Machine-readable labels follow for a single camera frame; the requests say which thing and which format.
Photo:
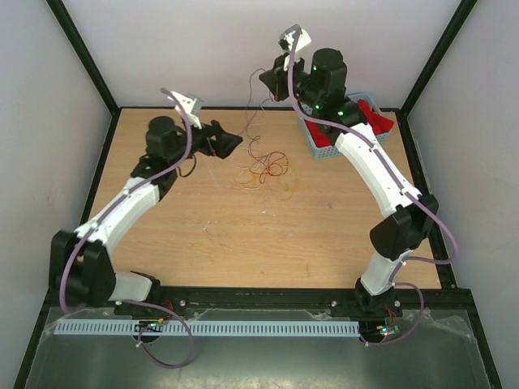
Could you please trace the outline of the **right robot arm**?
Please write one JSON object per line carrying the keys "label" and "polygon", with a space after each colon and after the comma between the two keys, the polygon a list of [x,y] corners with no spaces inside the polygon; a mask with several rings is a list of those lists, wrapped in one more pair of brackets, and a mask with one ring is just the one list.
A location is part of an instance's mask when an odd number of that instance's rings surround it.
{"label": "right robot arm", "polygon": [[372,315],[390,301],[397,270],[428,237],[439,204],[390,161],[368,116],[346,95],[346,74],[341,52],[325,48],[314,53],[310,71],[304,70],[302,59],[291,61],[283,53],[259,79],[276,101],[291,99],[299,116],[317,125],[375,198],[383,219],[370,231],[374,252],[354,291],[356,309]]}

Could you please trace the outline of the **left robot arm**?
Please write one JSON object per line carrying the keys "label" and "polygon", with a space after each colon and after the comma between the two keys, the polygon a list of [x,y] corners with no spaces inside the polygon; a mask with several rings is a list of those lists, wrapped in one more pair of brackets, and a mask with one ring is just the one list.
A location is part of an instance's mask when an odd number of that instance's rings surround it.
{"label": "left robot arm", "polygon": [[159,116],[148,124],[146,150],[122,190],[91,220],[72,232],[58,231],[50,249],[49,286],[59,305],[101,307],[109,301],[133,301],[144,314],[158,311],[159,280],[142,272],[114,270],[111,254],[135,222],[156,206],[177,180],[178,167],[197,152],[221,159],[242,143],[213,120],[198,126],[177,126]]}

